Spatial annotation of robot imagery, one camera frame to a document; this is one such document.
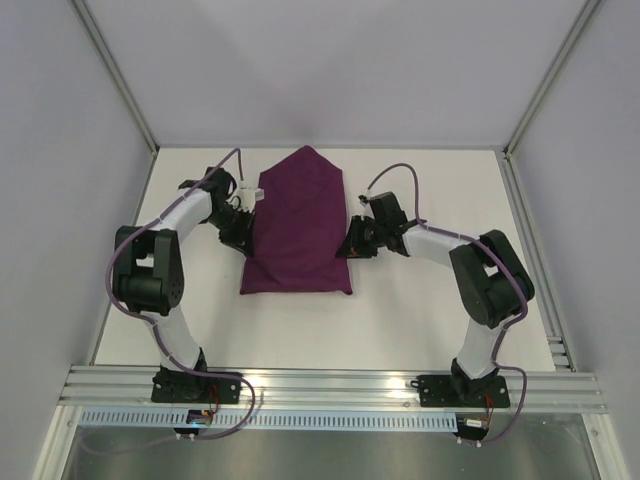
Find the purple surgical drape cloth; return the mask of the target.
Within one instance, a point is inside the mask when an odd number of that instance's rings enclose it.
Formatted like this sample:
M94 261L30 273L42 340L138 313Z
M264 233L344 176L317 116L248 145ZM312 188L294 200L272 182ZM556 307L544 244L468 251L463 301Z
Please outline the purple surgical drape cloth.
M347 260L336 256L347 234L343 171L304 146L263 171L252 256L240 293L353 293Z

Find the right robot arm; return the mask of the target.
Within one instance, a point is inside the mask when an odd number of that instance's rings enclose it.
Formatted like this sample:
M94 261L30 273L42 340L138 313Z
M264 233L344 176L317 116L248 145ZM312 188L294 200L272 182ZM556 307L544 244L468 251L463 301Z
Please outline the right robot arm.
M528 313L535 295L529 274L500 230L472 237L429 226L420 218L410 220L391 192L361 195L359 200L372 214L351 218L336 256L369 259L385 248L452 270L469 322L452 360L450 390L459 403L475 404L497 377L507 331Z

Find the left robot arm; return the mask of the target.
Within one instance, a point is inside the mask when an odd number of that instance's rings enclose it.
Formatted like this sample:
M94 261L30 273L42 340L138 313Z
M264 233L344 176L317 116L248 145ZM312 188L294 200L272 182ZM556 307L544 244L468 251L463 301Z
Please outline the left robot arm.
M221 244L251 257L255 208L264 197L262 188L210 167L203 178L183 181L176 198L155 219L116 232L105 278L110 300L123 314L146 324L161 367L177 372L174 388L186 400L203 398L210 378L181 307L186 285L182 243L198 226L210 224Z

